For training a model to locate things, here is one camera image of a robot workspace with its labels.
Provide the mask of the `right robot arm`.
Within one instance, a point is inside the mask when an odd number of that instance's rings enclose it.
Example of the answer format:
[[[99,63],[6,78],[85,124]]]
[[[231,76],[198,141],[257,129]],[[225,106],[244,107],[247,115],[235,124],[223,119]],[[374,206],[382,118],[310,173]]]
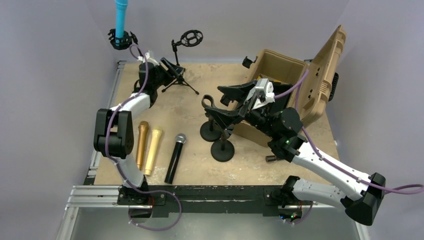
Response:
[[[331,158],[301,134],[303,123],[297,110],[284,107],[273,111],[274,86],[265,78],[231,86],[219,86],[221,102],[238,102],[234,110],[215,106],[212,96],[201,100],[207,122],[201,137],[211,142],[210,153],[219,162],[231,160],[235,147],[229,138],[235,125],[247,122],[269,137],[267,146],[278,160],[304,167],[327,181],[313,183],[290,176],[276,195],[282,203],[312,201],[344,210],[355,222],[371,226],[384,199],[386,179],[379,173],[367,174]]]

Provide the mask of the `blue microphone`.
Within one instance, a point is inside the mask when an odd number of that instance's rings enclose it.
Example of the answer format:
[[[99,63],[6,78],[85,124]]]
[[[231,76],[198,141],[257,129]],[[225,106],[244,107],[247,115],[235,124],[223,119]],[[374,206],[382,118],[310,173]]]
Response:
[[[115,15],[115,37],[122,38],[125,31],[126,10],[128,0],[115,0],[116,15]]]

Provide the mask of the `cream microphone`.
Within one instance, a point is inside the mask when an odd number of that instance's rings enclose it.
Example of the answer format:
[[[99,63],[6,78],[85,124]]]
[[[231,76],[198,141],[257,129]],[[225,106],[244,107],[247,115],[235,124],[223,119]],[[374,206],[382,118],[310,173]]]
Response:
[[[146,176],[150,176],[152,174],[162,133],[163,128],[159,125],[155,126],[151,132],[151,142],[144,168],[144,174]]]

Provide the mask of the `black round-base stand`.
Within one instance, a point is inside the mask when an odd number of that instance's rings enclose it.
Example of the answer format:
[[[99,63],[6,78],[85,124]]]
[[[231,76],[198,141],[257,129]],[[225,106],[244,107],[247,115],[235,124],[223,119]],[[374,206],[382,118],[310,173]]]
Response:
[[[234,125],[221,131],[221,136],[218,140],[214,141],[210,148],[211,156],[218,162],[228,162],[235,154],[234,145],[228,140],[232,135]]]
[[[136,35],[134,33],[132,33],[131,31],[128,33],[127,31],[123,31],[123,36],[122,37],[117,37],[116,36],[116,29],[113,28],[109,31],[108,35],[108,40],[110,42],[110,44],[112,45],[112,47],[115,50],[127,50],[129,49],[130,54],[137,59],[138,57],[142,56],[143,53],[139,48],[138,45],[138,39],[136,37]],[[137,49],[138,54],[135,54],[132,50],[132,48],[135,47]]]
[[[214,99],[209,94],[205,94],[203,96],[201,105],[203,107],[216,108]],[[221,137],[221,132],[214,128],[214,119],[210,116],[210,114],[206,112],[205,116],[208,117],[208,121],[201,125],[199,130],[200,136],[207,142],[217,141]]]

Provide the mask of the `black grey-head microphone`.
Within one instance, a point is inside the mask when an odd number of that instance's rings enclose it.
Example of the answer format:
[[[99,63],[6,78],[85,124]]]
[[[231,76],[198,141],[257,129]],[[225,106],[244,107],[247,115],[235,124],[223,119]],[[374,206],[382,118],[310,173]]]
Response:
[[[169,166],[167,169],[167,173],[164,179],[164,182],[166,184],[172,184],[176,171],[177,171],[177,166],[180,160],[180,156],[182,153],[182,149],[183,146],[185,144],[185,142],[187,141],[187,136],[183,133],[179,133],[176,135],[175,137],[175,145],[173,148],[173,152],[172,152],[172,156],[169,162]]]

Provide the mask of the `gold microphone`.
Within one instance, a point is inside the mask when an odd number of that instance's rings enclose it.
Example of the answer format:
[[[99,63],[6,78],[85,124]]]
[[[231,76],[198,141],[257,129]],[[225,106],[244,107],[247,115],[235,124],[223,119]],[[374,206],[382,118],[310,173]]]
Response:
[[[138,125],[138,140],[135,161],[138,169],[141,171],[143,167],[143,160],[146,149],[147,134],[149,132],[149,123],[141,121]]]

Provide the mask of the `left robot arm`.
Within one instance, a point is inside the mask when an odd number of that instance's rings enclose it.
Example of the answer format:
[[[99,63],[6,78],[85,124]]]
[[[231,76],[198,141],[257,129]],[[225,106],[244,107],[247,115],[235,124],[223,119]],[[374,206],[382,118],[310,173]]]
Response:
[[[135,145],[133,117],[151,108],[158,98],[158,89],[180,80],[185,68],[164,57],[159,61],[139,57],[139,61],[138,79],[130,96],[114,107],[96,112],[93,147],[114,164],[122,180],[122,197],[142,205],[152,199],[152,192],[132,154]]]

